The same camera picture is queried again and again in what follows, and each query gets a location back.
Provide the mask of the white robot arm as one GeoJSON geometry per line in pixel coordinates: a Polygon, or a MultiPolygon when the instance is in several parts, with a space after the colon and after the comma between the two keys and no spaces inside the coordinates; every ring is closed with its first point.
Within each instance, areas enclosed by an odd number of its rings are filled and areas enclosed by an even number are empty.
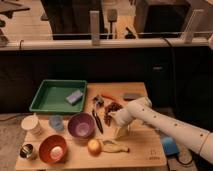
{"type": "Polygon", "coordinates": [[[120,127],[129,125],[135,119],[158,128],[213,164],[213,132],[155,111],[148,97],[128,102],[114,115],[114,120],[120,127]]]}

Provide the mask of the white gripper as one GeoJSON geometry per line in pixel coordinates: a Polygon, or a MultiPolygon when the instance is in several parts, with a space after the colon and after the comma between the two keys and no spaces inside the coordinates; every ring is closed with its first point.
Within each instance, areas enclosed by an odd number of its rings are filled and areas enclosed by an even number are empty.
{"type": "Polygon", "coordinates": [[[122,108],[116,112],[112,112],[111,116],[115,122],[116,128],[114,133],[115,139],[124,137],[129,132],[130,115],[125,108],[122,108]]]}

